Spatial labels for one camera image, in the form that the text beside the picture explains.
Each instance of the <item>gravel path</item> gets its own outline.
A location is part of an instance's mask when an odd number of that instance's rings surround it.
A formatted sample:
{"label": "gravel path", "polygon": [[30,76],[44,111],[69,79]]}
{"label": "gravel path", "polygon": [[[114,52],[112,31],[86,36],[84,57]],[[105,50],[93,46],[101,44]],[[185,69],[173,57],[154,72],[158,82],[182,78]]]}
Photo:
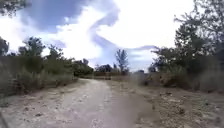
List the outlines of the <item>gravel path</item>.
{"label": "gravel path", "polygon": [[139,114],[150,105],[136,94],[96,80],[2,102],[6,105],[0,110],[9,128],[135,128]]}

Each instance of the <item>sandy ground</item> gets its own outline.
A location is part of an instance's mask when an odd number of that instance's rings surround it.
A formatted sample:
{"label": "sandy ground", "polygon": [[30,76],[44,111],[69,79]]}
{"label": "sandy ground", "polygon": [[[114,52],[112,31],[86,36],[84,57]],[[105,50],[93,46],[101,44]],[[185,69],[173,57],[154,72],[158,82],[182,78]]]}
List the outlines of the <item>sandy ground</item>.
{"label": "sandy ground", "polygon": [[218,94],[96,80],[0,103],[9,128],[223,128],[223,107]]}
{"label": "sandy ground", "polygon": [[1,112],[10,128],[134,128],[148,106],[105,82],[81,83],[4,99]]}

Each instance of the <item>shrub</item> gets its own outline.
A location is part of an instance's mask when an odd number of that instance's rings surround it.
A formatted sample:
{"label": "shrub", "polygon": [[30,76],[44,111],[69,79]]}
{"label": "shrub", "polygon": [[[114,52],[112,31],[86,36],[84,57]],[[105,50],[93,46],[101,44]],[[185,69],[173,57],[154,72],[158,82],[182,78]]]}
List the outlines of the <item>shrub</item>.
{"label": "shrub", "polygon": [[0,74],[0,94],[27,94],[44,88],[66,86],[78,79],[72,75],[51,75],[46,72],[40,74],[22,70],[15,77],[11,74]]}
{"label": "shrub", "polygon": [[224,74],[221,71],[206,71],[198,78],[200,90],[205,92],[224,91]]}

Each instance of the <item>sky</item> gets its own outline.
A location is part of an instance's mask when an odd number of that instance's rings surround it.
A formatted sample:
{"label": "sky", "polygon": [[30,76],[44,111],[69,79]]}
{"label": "sky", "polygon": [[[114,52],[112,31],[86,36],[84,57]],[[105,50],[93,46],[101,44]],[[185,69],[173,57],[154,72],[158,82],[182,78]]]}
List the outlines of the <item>sky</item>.
{"label": "sky", "polygon": [[86,58],[89,65],[116,63],[125,49],[132,71],[147,70],[155,47],[173,47],[180,16],[193,0],[31,0],[13,17],[0,17],[0,36],[16,52],[30,36],[63,49],[64,56]]}

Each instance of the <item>white cloud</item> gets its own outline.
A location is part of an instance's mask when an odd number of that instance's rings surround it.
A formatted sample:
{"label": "white cloud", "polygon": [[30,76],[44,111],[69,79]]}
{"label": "white cloud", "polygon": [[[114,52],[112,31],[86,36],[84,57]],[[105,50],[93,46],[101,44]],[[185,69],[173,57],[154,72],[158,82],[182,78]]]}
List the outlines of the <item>white cloud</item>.
{"label": "white cloud", "polygon": [[10,50],[16,51],[19,46],[23,46],[22,41],[34,35],[37,30],[33,27],[32,20],[28,20],[29,24],[21,22],[21,15],[14,18],[1,17],[0,18],[0,36],[10,43]]}
{"label": "white cloud", "polygon": [[174,15],[189,12],[190,0],[115,0],[120,8],[114,26],[101,26],[101,36],[124,48],[173,46]]}
{"label": "white cloud", "polygon": [[[88,29],[102,17],[102,13],[88,7],[76,22],[72,18],[65,17],[67,24],[57,26],[57,31],[54,33],[37,29],[31,19],[27,20],[28,24],[24,24],[19,14],[14,18],[1,17],[0,36],[10,42],[10,49],[14,51],[24,45],[22,41],[25,38],[35,36],[42,38],[47,44],[54,44],[57,41],[65,43],[66,48],[63,49],[65,57],[91,59],[100,56],[101,48],[91,42]],[[46,55],[48,52],[49,50],[46,49],[43,54]]]}
{"label": "white cloud", "polygon": [[134,51],[130,53],[131,55],[137,55],[138,57],[132,58],[134,61],[148,61],[153,60],[153,58],[157,58],[156,54],[152,52],[152,50],[141,50]]}

